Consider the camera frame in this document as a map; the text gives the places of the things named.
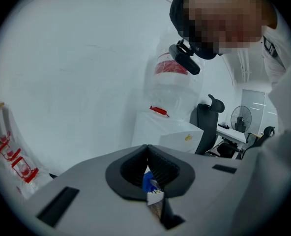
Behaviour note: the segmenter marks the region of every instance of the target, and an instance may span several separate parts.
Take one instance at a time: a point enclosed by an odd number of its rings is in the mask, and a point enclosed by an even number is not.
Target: black office chair
[[[253,145],[251,145],[250,147],[248,147],[243,156],[245,155],[246,151],[249,150],[250,148],[255,148],[255,147],[260,147],[263,142],[265,140],[267,140],[270,136],[271,136],[271,133],[272,133],[272,136],[274,136],[274,129],[275,127],[267,127],[264,129],[263,131],[263,136],[261,136],[258,140],[256,140],[254,142]],[[238,156],[237,156],[237,159],[242,159],[242,154],[240,153],[240,150],[237,148],[237,145],[234,145],[234,144],[226,144],[226,143],[223,143],[221,144],[217,151],[220,153],[221,157],[226,157],[226,158],[232,158],[234,153],[235,152],[239,152]]]
[[[197,106],[197,127],[204,131],[195,152],[199,155],[205,154],[214,146],[219,113],[222,113],[225,109],[222,101],[215,99],[211,94],[208,94],[208,96],[212,100],[211,105],[198,104]]]
[[[260,147],[263,144],[263,142],[265,140],[267,140],[271,136],[271,133],[272,133],[272,136],[274,136],[274,129],[275,129],[275,127],[267,127],[267,128],[265,128],[264,131],[263,131],[263,136],[261,136],[256,142],[254,142],[253,145],[251,145],[250,147],[248,147],[246,149],[246,151],[248,149],[250,149],[250,148]]]

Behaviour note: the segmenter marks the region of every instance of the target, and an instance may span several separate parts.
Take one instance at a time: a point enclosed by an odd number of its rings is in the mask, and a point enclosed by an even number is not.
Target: white table
[[[216,133],[217,133],[217,135],[219,135],[225,139],[228,139],[229,141],[231,141],[233,143],[237,143],[238,149],[241,149],[243,144],[246,143],[246,138],[245,138],[244,133],[238,132],[232,128],[225,129],[225,128],[222,128],[219,125],[217,125]],[[236,159],[237,155],[238,155],[238,152],[235,152],[232,159]]]

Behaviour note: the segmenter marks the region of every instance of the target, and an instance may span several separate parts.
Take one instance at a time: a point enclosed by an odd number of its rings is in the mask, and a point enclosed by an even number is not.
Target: white shirt
[[[242,234],[264,223],[277,211],[291,189],[291,31],[279,12],[277,15],[277,29],[267,29],[264,36],[274,44],[279,59],[273,58],[264,47],[263,55],[273,85],[269,98],[285,132],[247,151],[259,154],[248,188],[236,210],[231,235]]]
[[[273,58],[262,45],[264,66],[272,87],[281,79],[291,64],[291,30],[277,9],[276,13],[278,19],[277,28],[266,27],[263,35],[274,45],[278,57]]]

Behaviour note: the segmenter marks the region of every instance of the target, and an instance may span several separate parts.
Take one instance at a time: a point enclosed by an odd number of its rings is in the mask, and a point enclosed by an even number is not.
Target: red label
[[[175,60],[167,60],[157,64],[155,74],[158,73],[180,73],[188,75],[188,71]]]

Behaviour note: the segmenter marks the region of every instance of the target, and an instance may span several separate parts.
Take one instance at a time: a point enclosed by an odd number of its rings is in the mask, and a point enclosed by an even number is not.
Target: clear plastic container
[[[11,165],[11,167],[16,171],[18,176],[22,178],[25,182],[29,183],[36,176],[38,168],[31,166],[26,162],[24,157],[18,157]]]
[[[148,96],[153,107],[167,111],[170,117],[185,119],[199,101],[204,80],[204,61],[197,56],[193,57],[201,68],[198,75],[192,75],[174,61],[168,50],[180,39],[177,32],[166,33],[160,39]]]
[[[10,140],[6,140],[5,143],[1,144],[0,146],[0,154],[3,155],[3,157],[7,161],[10,162],[18,157],[20,151],[21,151],[20,149],[16,150],[16,152],[13,151],[10,145]]]

